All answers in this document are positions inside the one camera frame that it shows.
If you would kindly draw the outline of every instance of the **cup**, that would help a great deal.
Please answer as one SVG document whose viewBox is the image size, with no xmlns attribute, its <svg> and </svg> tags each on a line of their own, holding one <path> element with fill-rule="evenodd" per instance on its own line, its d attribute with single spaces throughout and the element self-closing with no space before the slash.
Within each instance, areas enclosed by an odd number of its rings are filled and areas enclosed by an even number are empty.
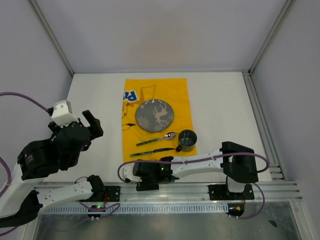
<svg viewBox="0 0 320 240">
<path fill-rule="evenodd" d="M 198 137 L 194 131 L 190 129 L 183 130 L 179 133 L 179 145 L 175 150 L 177 152 L 190 152 L 196 146 L 197 139 Z"/>
</svg>

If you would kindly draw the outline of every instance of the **table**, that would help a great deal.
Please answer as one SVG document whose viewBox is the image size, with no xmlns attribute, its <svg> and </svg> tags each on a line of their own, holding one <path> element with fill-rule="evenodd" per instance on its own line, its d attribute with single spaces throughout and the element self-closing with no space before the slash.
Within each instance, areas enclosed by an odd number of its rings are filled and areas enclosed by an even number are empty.
<svg viewBox="0 0 320 240">
<path fill-rule="evenodd" d="M 192 122 L 198 136 L 197 152 L 205 154 L 232 141 L 265 155 L 241 72 L 99 73 L 75 74 L 67 100 L 73 113 L 88 122 L 82 111 L 90 110 L 101 121 L 104 135 L 82 152 L 78 164 L 59 171 L 45 182 L 73 182 L 82 176 L 99 175 L 104 182 L 119 182 L 117 168 L 123 163 L 122 103 L 126 79 L 186 78 Z M 265 162 L 256 159 L 258 170 Z M 259 181 L 271 181 L 269 171 Z M 177 182 L 224 182 L 222 173 L 187 176 Z"/>
</svg>

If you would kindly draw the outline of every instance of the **wall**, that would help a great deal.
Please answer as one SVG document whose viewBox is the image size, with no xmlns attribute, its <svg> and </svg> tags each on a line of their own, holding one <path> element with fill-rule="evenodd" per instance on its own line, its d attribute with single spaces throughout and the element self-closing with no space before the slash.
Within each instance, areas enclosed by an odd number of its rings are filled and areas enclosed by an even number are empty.
<svg viewBox="0 0 320 240">
<path fill-rule="evenodd" d="M 26 94 L 47 108 L 67 97 L 71 76 L 26 0 L 0 2 L 0 92 Z M 50 136 L 49 116 L 19 97 L 0 98 L 0 156 L 11 169 L 31 141 Z M 6 181 L 0 167 L 0 183 Z M 22 227 L 1 240 L 15 240 Z"/>
<path fill-rule="evenodd" d="M 37 0 L 76 73 L 248 69 L 285 0 Z"/>
<path fill-rule="evenodd" d="M 297 1 L 254 77 L 280 153 L 320 223 L 320 1 Z"/>
</svg>

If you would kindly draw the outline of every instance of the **yellow placemat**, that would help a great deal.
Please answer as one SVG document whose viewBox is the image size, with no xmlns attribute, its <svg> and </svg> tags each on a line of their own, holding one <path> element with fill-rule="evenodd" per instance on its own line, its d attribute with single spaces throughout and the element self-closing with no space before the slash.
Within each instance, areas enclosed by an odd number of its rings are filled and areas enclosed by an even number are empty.
<svg viewBox="0 0 320 240">
<path fill-rule="evenodd" d="M 138 126 L 136 110 L 145 101 L 159 99 L 167 102 L 173 109 L 172 124 L 161 132 L 148 132 Z M 161 148 L 176 148 L 179 145 L 178 134 L 185 129 L 193 129 L 188 96 L 187 79 L 127 79 L 124 86 L 122 104 L 122 146 L 125 162 L 137 159 L 150 160 L 166 156 L 192 156 L 197 154 L 194 148 L 190 152 L 175 150 L 157 152 L 148 155 L 130 157 L 130 154 L 153 151 Z M 137 143 L 161 138 L 168 132 L 176 132 L 172 140 L 160 140 L 141 146 Z"/>
</svg>

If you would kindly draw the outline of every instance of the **round plate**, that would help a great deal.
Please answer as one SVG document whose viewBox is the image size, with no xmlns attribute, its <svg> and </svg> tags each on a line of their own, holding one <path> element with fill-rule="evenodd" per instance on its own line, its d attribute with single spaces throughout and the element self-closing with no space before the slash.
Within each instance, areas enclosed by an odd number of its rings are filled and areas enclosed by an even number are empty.
<svg viewBox="0 0 320 240">
<path fill-rule="evenodd" d="M 135 112 L 138 125 L 151 133 L 168 128 L 174 121 L 174 111 L 165 101 L 153 99 L 142 103 Z"/>
</svg>

